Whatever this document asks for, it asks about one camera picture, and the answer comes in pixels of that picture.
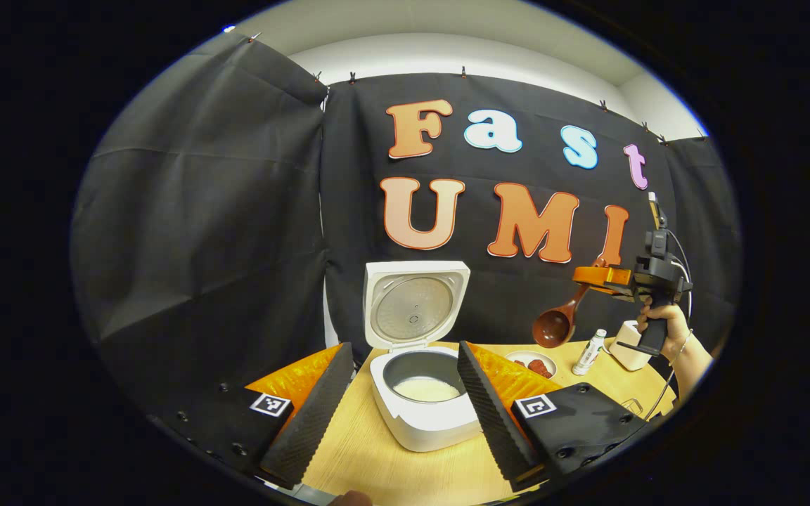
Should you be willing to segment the white oval plate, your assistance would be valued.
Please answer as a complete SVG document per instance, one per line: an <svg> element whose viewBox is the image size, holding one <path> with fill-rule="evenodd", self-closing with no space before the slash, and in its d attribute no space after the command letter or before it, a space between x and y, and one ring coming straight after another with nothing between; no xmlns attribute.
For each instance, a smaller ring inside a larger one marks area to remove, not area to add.
<svg viewBox="0 0 810 506"><path fill-rule="evenodd" d="M543 353L538 353L530 350L517 350L512 353L508 353L506 358L512 362L514 362L514 360L522 360L524 362L530 362L531 360L534 359L542 360L544 364L546 364L546 367L549 369L549 371L552 372L552 377L549 378L550 381L554 380L554 375L558 371L557 365L554 363L553 359L549 358L549 356L546 356Z"/></svg>

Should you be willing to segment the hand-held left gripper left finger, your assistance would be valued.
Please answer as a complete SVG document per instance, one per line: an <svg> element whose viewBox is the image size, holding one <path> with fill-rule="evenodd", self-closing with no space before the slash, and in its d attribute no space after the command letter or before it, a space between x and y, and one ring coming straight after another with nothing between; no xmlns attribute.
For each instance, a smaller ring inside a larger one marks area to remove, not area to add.
<svg viewBox="0 0 810 506"><path fill-rule="evenodd" d="M247 385L200 391L151 417L155 426L247 479L301 483L352 378L348 342Z"/></svg>

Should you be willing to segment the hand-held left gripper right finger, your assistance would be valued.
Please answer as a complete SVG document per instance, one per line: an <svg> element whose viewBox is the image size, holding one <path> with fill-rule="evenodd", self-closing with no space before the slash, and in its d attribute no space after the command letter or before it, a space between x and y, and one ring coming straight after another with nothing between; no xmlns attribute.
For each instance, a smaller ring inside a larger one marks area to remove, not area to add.
<svg viewBox="0 0 810 506"><path fill-rule="evenodd" d="M648 436L648 423L588 382L559 387L460 342L457 370L499 471L514 492L558 490Z"/></svg>

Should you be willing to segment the white rice cooker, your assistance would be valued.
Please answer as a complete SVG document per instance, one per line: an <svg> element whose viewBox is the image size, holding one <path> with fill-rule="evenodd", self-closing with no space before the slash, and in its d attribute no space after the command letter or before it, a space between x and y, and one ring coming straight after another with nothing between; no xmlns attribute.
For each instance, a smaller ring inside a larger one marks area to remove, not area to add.
<svg viewBox="0 0 810 506"><path fill-rule="evenodd" d="M399 445L413 452L453 446L481 430L457 371L458 352L439 345L453 330L469 277L460 261L366 264L364 336L378 351L368 367L374 401ZM411 377L437 378L461 395L419 403L392 390Z"/></svg>

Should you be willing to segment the white drink bottle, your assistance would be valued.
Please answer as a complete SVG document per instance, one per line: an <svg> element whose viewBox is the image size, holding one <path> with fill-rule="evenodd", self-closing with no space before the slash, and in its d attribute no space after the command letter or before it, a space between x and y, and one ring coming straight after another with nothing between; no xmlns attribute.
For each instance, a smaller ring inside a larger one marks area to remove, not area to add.
<svg viewBox="0 0 810 506"><path fill-rule="evenodd" d="M597 329L594 336L587 342L577 362L573 365L572 374L577 377L587 375L591 366L603 349L605 338L608 336L607 330Z"/></svg>

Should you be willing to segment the brown wooden spoon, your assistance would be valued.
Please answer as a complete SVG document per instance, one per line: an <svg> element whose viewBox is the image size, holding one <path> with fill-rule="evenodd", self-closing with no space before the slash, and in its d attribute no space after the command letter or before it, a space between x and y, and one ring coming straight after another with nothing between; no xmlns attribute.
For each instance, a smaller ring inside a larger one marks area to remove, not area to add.
<svg viewBox="0 0 810 506"><path fill-rule="evenodd" d="M569 342L576 329L576 312L589 288L592 287L593 290L604 292L605 294L612 294L610 289L602 286L581 284L575 279L573 279L573 281L579 285L579 288L575 294L572 295L571 299L563 305L544 311L533 323L533 338L536 340L536 343L543 348L559 348L559 346Z"/></svg>

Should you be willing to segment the white rice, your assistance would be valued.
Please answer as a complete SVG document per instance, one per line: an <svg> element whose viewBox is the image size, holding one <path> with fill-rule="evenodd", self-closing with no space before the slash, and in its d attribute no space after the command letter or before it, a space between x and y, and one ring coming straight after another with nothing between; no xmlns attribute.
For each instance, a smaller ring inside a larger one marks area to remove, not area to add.
<svg viewBox="0 0 810 506"><path fill-rule="evenodd" d="M462 393L459 388L434 377L411 377L392 387L400 397L419 403L440 403L456 399Z"/></svg>

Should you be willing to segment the white toaster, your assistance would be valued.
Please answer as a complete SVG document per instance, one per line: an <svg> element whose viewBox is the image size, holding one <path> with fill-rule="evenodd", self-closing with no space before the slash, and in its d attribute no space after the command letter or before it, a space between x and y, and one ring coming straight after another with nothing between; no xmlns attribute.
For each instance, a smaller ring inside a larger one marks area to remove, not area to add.
<svg viewBox="0 0 810 506"><path fill-rule="evenodd" d="M642 334L638 330L636 320L624 321L618 330L614 342L608 346L608 352L626 368L627 371L637 371L647 365L653 357L649 353L635 350L634 346L639 346Z"/></svg>

